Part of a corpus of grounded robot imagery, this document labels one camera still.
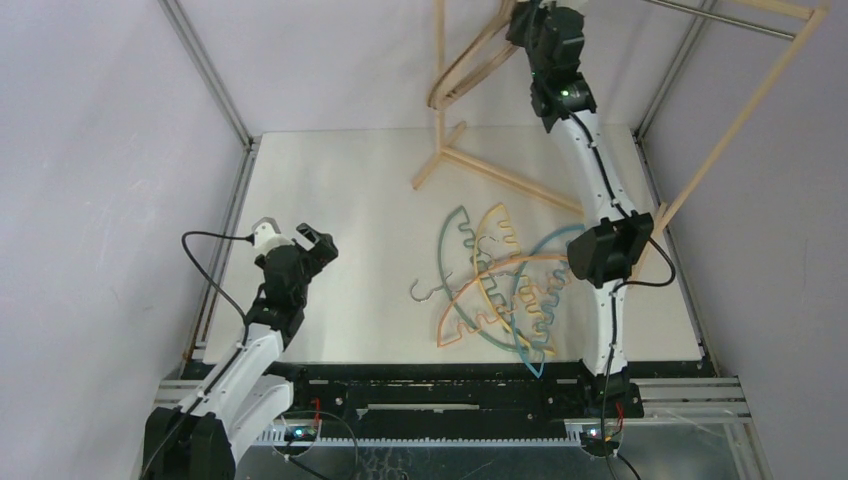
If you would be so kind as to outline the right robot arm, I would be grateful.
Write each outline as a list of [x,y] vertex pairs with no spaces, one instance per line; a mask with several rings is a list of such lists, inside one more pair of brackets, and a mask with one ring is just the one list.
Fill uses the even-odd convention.
[[638,211],[605,156],[597,103],[580,70],[584,20],[563,1],[520,1],[506,38],[526,54],[534,113],[572,162],[586,229],[566,250],[573,275],[591,286],[595,302],[578,402],[587,414],[602,416],[629,388],[623,352],[625,288],[654,222],[651,214]]

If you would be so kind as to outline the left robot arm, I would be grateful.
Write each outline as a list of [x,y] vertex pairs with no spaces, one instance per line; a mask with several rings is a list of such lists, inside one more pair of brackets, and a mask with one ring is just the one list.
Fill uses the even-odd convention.
[[297,232],[306,248],[286,238],[276,221],[260,219],[244,241],[254,249],[262,280],[248,309],[235,308],[242,329],[201,383],[174,407],[149,414],[141,479],[232,479],[246,451],[272,421],[305,414],[311,388],[272,375],[305,318],[309,285],[337,259],[333,237],[307,223]]

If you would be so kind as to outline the green plastic hanger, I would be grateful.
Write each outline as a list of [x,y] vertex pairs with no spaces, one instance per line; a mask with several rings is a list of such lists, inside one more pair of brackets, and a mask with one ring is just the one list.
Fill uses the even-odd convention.
[[[448,278],[451,276],[451,274],[445,270],[444,262],[445,241],[447,239],[448,232],[452,227],[454,227],[459,232],[463,248],[465,249],[465,252],[468,255],[468,262],[472,265],[472,277],[461,288],[457,290],[452,289],[449,285]],[[448,345],[460,341],[463,338],[463,335],[465,333],[468,333],[471,335],[477,334],[481,336],[481,338],[486,340],[489,344],[495,346],[500,350],[506,351],[498,347],[498,345],[496,344],[496,340],[513,340],[513,334],[508,335],[498,325],[489,324],[485,321],[486,318],[491,319],[493,317],[489,307],[486,312],[483,312],[478,316],[472,317],[468,315],[461,307],[460,301],[462,300],[463,293],[470,288],[476,289],[483,298],[483,295],[481,294],[479,289],[479,280],[481,277],[487,274],[495,273],[496,279],[498,277],[507,276],[511,278],[514,282],[514,274],[516,271],[510,271],[507,269],[507,267],[515,262],[520,265],[522,262],[527,261],[527,259],[523,256],[518,258],[507,259],[502,263],[494,264],[487,271],[482,271],[479,274],[476,274],[475,259],[473,254],[473,247],[475,246],[475,232],[476,229],[473,229],[471,227],[471,219],[465,206],[460,205],[456,209],[454,209],[442,224],[438,237],[436,250],[436,265],[438,270],[439,284],[433,289],[431,289],[427,293],[427,295],[423,297],[417,297],[414,295],[414,289],[418,285],[418,282],[414,281],[410,285],[409,295],[413,301],[418,303],[428,301],[434,294],[438,292],[442,292],[448,299],[449,304],[445,307],[444,311],[440,315],[436,327],[436,344],[439,348],[444,348]]]

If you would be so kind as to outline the left circuit board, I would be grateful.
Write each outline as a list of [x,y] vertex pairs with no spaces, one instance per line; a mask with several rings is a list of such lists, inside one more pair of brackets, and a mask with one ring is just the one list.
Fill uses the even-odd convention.
[[283,444],[293,445],[297,443],[312,443],[318,436],[319,430],[316,427],[287,427],[283,436]]

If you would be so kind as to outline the circuit board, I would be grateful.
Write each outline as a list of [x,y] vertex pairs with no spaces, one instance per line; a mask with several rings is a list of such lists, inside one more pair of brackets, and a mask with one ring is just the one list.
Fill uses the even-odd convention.
[[293,445],[297,443],[312,443],[318,436],[319,430],[316,427],[287,427],[283,436],[283,444]]
[[599,427],[591,427],[581,433],[581,444],[583,446],[600,444],[602,442],[615,442],[622,434],[621,429],[613,429],[611,431],[602,432]]

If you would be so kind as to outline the yellow plastic hanger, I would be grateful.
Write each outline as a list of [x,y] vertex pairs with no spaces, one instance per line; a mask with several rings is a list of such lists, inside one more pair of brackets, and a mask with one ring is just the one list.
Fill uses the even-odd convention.
[[[475,232],[475,246],[473,254],[475,259],[475,273],[489,270],[498,263],[496,255],[491,254],[482,246],[483,240],[492,240],[506,249],[505,256],[509,259],[522,256],[522,248],[515,229],[511,222],[508,209],[503,203],[491,207],[482,217]],[[509,323],[510,306],[508,299],[500,292],[495,273],[487,274],[480,278],[479,289],[493,317],[486,318],[489,324],[501,327],[506,334],[512,335],[515,330]],[[540,348],[532,346],[532,342],[523,334],[516,334],[517,340],[496,340],[499,348],[514,353],[554,354],[556,348],[549,341],[542,343]]]

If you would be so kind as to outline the metal hanging rod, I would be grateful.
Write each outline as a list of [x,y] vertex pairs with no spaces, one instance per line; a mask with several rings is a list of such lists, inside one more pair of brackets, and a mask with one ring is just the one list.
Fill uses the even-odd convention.
[[753,22],[743,20],[743,19],[740,19],[740,18],[736,18],[736,17],[732,17],[732,16],[713,13],[711,11],[708,11],[706,9],[699,8],[699,7],[691,7],[691,6],[683,5],[683,4],[678,3],[678,2],[667,1],[667,0],[645,0],[645,2],[648,3],[648,4],[651,4],[651,5],[660,6],[660,7],[663,7],[663,8],[667,8],[667,9],[674,10],[674,11],[677,11],[677,12],[685,13],[685,14],[692,15],[692,16],[702,18],[702,19],[705,19],[705,20],[720,22],[720,23],[723,23],[723,24],[726,24],[726,25],[731,25],[731,26],[741,28],[741,29],[744,29],[744,30],[747,30],[747,31],[764,34],[764,35],[767,35],[767,36],[770,36],[770,37],[774,37],[774,38],[778,38],[778,39],[782,39],[782,40],[786,40],[786,41],[793,41],[793,40],[796,39],[796,35],[792,32],[789,32],[789,31],[768,27],[768,26],[765,26],[765,25],[753,23]]

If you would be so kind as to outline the blue plastic hanger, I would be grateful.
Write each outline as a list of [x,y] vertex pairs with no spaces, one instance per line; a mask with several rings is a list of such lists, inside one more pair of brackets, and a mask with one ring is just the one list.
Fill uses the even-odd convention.
[[529,340],[525,345],[521,330],[517,326],[514,313],[509,315],[509,325],[513,328],[513,337],[518,347],[518,355],[523,364],[536,377],[540,378],[546,363],[545,347],[552,346],[550,327],[555,322],[555,309],[560,303],[560,292],[570,282],[570,265],[567,260],[559,260],[560,266],[547,278],[548,284],[539,287],[524,275],[529,260],[522,262],[514,274],[510,307],[523,305],[526,317],[532,320],[532,330],[540,340]]

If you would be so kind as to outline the right circuit board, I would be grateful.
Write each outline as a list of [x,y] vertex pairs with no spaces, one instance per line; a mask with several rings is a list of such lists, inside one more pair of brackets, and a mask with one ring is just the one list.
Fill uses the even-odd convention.
[[600,444],[602,442],[615,442],[622,434],[621,429],[613,429],[611,431],[602,432],[599,427],[591,427],[581,433],[581,444],[583,446]]

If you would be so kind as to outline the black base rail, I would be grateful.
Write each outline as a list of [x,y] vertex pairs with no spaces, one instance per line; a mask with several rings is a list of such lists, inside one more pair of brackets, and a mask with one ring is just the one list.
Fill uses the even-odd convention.
[[642,419],[651,400],[688,403],[718,382],[694,361],[633,362],[628,390],[608,398],[577,362],[548,364],[541,378],[517,363],[275,362],[267,371],[293,382],[295,409],[329,420],[325,436],[385,442],[557,438],[567,420]]

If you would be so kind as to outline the wooden clothes rack frame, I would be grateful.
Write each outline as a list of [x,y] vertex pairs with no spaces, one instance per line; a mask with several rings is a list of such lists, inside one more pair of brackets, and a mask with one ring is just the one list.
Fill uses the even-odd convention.
[[[687,5],[680,1],[673,2]],[[431,109],[435,117],[435,149],[431,157],[422,165],[418,173],[416,173],[416,175],[412,178],[411,185],[415,190],[420,189],[439,165],[443,163],[451,163],[466,170],[475,172],[488,180],[501,183],[541,202],[574,213],[582,213],[582,207],[579,206],[575,200],[544,187],[540,183],[529,178],[523,177],[515,172],[498,167],[494,164],[490,164],[482,159],[456,149],[454,144],[462,137],[466,129],[466,123],[464,121],[459,122],[452,132],[446,131],[446,111],[448,108],[456,103],[460,98],[467,95],[468,92],[473,90],[483,80],[488,78],[517,51],[515,46],[505,45],[492,57],[475,66],[464,76],[460,78],[456,76],[456,74],[461,72],[464,66],[471,61],[471,59],[473,59],[480,50],[486,48],[486,46],[499,33],[501,33],[502,30],[509,26],[511,12],[516,3],[517,1],[502,1],[490,20],[451,63],[447,63],[445,59],[446,3],[444,1],[434,1],[432,3],[433,25],[435,27],[434,40],[437,75],[428,92],[426,105],[429,109]],[[714,6],[716,4],[717,3],[715,1],[704,1],[696,6],[687,6],[699,7],[716,13],[714,11]],[[701,184],[706,174],[724,154],[731,141],[735,139],[742,127],[748,122],[754,111],[764,100],[766,95],[772,90],[783,72],[803,49],[813,34],[818,30],[826,16],[830,13],[831,9],[831,3],[829,1],[822,1],[816,7],[808,7],[790,1],[743,1],[741,4],[749,9],[764,11],[773,15],[779,15],[801,21],[803,23],[803,27],[797,32],[792,32],[796,35],[796,39],[793,41],[787,41],[789,43],[787,50],[771,67],[755,93],[747,101],[742,111],[734,119],[733,123],[723,134],[721,139],[712,148],[692,179],[675,197],[670,206],[662,212],[655,227],[657,232],[663,231],[671,223],[672,219],[676,216],[684,203]],[[700,36],[700,32],[703,30],[703,25],[707,22],[716,22],[692,15],[688,16],[691,17],[690,25],[679,44],[675,56],[672,59],[672,63],[669,65],[669,68],[663,77],[659,89],[656,91],[651,103],[649,104],[648,110],[639,124],[639,128],[637,129],[638,139],[642,139],[644,134],[649,131],[653,118],[659,111],[660,105],[666,96],[666,92],[670,90],[671,86],[675,83],[678,74],[683,70],[683,65],[688,60],[691,51],[694,49],[695,43]]]

